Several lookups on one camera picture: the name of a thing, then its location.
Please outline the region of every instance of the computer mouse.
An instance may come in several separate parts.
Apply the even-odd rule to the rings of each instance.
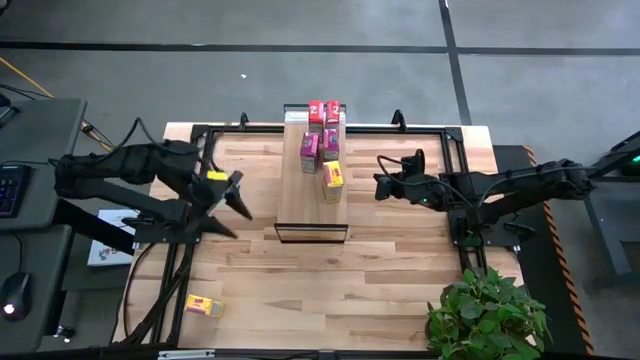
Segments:
[[[20,321],[31,311],[31,276],[18,272],[9,276],[0,288],[2,317],[9,321]]]

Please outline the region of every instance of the potted plant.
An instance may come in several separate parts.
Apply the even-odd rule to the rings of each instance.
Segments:
[[[491,268],[486,276],[465,270],[463,280],[444,288],[439,309],[428,304],[428,348],[444,359],[540,357],[545,334],[550,339],[544,305]]]

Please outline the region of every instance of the small box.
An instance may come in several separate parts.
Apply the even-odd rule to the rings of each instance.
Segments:
[[[338,160],[338,156],[340,155],[340,145],[338,138],[338,130],[336,129],[325,129],[324,130],[324,161],[335,161]]]
[[[328,101],[327,102],[327,121],[325,129],[340,128],[340,101]]]
[[[309,132],[318,134],[322,142],[322,132],[324,131],[324,103],[313,100],[309,103]]]
[[[302,172],[315,174],[318,162],[318,134],[304,133],[300,146]]]
[[[324,163],[324,199],[329,204],[339,203],[342,198],[344,181],[340,163],[329,161]]]
[[[224,311],[224,303],[203,296],[189,294],[184,306],[184,311],[220,318]]]

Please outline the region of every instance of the wood grain surface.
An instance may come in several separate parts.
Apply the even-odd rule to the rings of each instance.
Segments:
[[[188,139],[192,124],[169,123],[165,138]],[[496,172],[489,131],[463,127],[472,171]],[[375,156],[411,155],[422,148],[430,174],[444,170],[439,140],[431,136],[347,137],[351,239],[344,245],[281,244],[273,233],[281,186],[282,134],[229,134],[219,142],[218,166],[245,173],[242,197],[250,222],[226,206],[216,216],[237,240],[206,235],[196,248],[189,293],[226,303],[221,319],[185,313],[181,347],[331,348],[422,350],[426,302],[438,303],[442,288],[461,279],[445,213],[406,201],[374,200]],[[389,171],[397,171],[389,164]],[[159,182],[151,194],[174,197]],[[160,287],[167,247],[149,252],[135,274],[129,299],[130,327],[146,314]],[[488,263],[517,277],[519,265],[505,249],[487,248]],[[169,329],[173,306],[167,311]],[[122,319],[114,340],[123,337]]]
[[[322,162],[315,174],[302,172],[300,160],[300,144],[309,126],[301,123],[287,123],[283,137],[283,154],[281,168],[280,202],[278,206],[278,223],[293,224],[341,224],[347,225],[347,186],[342,189],[339,203],[328,204],[324,200],[324,172]],[[340,149],[345,149],[345,129],[340,126]],[[344,171],[346,152],[339,155],[339,162]],[[295,240],[341,240],[342,232],[310,232],[281,231],[281,236]]]

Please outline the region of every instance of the yellow snack box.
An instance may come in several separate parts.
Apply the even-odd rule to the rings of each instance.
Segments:
[[[184,311],[220,318],[224,311],[224,303],[203,296],[189,294],[184,306]]]
[[[324,168],[324,199],[333,204],[340,202],[342,198],[342,188],[344,180],[338,161],[328,161],[323,164]]]

